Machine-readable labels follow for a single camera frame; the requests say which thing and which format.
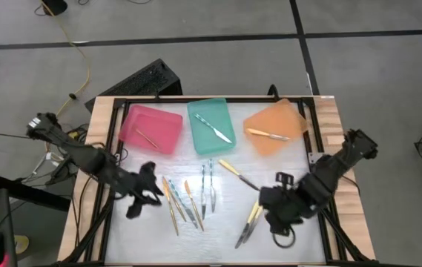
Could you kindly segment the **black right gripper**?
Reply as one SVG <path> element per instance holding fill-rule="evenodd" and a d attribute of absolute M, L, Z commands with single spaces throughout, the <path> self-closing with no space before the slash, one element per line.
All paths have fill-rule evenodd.
<path fill-rule="evenodd" d="M 303 221 L 292 185 L 262 187 L 259 193 L 259 205 L 269 210 L 269 225 L 272 234 L 288 237 L 291 232 L 291 225 L 288 223 Z"/>

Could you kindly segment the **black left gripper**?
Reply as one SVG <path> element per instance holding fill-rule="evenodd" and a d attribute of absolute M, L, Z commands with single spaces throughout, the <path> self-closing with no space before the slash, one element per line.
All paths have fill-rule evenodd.
<path fill-rule="evenodd" d="M 130 220 L 137 218 L 144 205 L 161 206 L 159 196 L 163 192 L 156 184 L 156 163 L 149 161 L 144 163 L 139 173 L 127 173 L 122 179 L 128 193 L 134 197 L 133 204 L 128 207 L 126 217 Z"/>

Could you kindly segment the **pink plastic bin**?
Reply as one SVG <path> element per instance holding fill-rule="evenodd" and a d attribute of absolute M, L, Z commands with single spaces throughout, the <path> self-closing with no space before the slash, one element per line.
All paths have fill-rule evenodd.
<path fill-rule="evenodd" d="M 156 151 L 161 154 L 172 154 L 182 132 L 183 118 L 177 113 L 170 113 L 144 105 L 132 105 L 119 132 L 119 140 L 127 145 Z M 156 149 L 140 136 L 139 129 L 159 148 Z"/>

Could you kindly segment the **teal plastic bin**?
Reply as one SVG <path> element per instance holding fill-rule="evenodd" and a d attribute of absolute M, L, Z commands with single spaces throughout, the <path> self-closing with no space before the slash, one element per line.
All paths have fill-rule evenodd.
<path fill-rule="evenodd" d="M 187 110 L 194 148 L 199 155 L 218 154 L 235 147 L 236 136 L 225 98 L 189 102 Z M 227 136 L 232 143 L 229 144 L 216 136 L 208 126 L 194 116 L 196 113 Z"/>

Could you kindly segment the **orange plastic bin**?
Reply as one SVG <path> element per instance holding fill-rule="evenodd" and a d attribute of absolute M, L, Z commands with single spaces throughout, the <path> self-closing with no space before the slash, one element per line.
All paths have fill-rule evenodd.
<path fill-rule="evenodd" d="M 289 141 L 284 142 L 264 136 L 252 135 L 247 131 L 247 128 L 286 136 Z M 282 99 L 246 118 L 243 122 L 243 130 L 246 138 L 251 142 L 258 154 L 271 156 L 302 137 L 308 130 L 308 123 L 289 100 Z"/>

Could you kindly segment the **black perforated computer case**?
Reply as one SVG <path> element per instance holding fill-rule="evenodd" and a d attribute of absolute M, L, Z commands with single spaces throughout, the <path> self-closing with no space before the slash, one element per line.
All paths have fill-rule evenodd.
<path fill-rule="evenodd" d="M 180 78 L 162 60 L 157 59 L 99 96 L 180 96 Z"/>

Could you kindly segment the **black floor beam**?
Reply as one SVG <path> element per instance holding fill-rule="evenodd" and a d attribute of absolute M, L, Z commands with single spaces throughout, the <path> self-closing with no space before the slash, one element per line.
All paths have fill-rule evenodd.
<path fill-rule="evenodd" d="M 6 189 L 11 197 L 19 200 L 56 209 L 58 211 L 69 211 L 69 199 L 24 185 L 20 182 L 14 182 L 4 177 L 0 177 L 0 189 Z"/>

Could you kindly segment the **black stand base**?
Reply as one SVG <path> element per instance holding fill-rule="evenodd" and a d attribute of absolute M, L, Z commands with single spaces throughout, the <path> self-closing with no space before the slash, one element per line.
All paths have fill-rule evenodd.
<path fill-rule="evenodd" d="M 44 14 L 47 16 L 57 16 L 66 11 L 68 4 L 65 0 L 41 0 Z"/>

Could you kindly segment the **black table frame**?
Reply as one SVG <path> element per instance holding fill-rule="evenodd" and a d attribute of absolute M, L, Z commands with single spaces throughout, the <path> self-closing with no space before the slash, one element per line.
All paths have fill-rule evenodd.
<path fill-rule="evenodd" d="M 309 124 L 306 141 L 312 150 L 319 153 L 333 153 L 341 147 L 343 128 L 338 113 L 337 104 L 333 96 L 288 96 L 290 102 L 301 102 L 303 116 Z M 127 113 L 127 105 L 145 104 L 173 104 L 187 103 L 200 100 L 199 96 L 100 96 L 90 119 L 90 129 L 87 142 L 109 142 L 113 148 L 119 145 L 119 128 L 116 119 L 122 119 Z M 355 173 L 347 173 L 349 181 L 339 186 L 334 201 L 329 206 L 348 238 L 355 244 L 362 254 L 373 260 L 375 252 L 366 224 L 360 196 L 350 185 L 354 182 Z M 70 206 L 67 222 L 59 248 L 58 259 L 63 261 L 75 248 L 75 237 L 83 236 L 88 231 L 96 209 L 102 208 L 108 191 L 96 182 L 91 182 L 83 173 L 79 173 L 73 189 L 74 204 Z M 323 227 L 323 242 L 328 246 L 329 258 L 334 261 L 349 261 L 348 249 L 336 235 L 335 231 L 325 222 Z"/>

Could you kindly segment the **black clamp bracket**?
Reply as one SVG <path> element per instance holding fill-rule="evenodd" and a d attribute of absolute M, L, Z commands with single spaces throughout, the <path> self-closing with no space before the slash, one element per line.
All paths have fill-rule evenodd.
<path fill-rule="evenodd" d="M 277 101 L 279 101 L 279 100 L 280 100 L 280 95 L 279 95 L 278 89 L 277 89 L 276 85 L 274 85 L 274 84 L 272 84 L 272 85 L 269 87 L 267 95 L 268 95 L 268 96 L 271 96 L 271 97 L 272 97 L 272 99 L 273 99 L 275 102 L 277 102 Z"/>

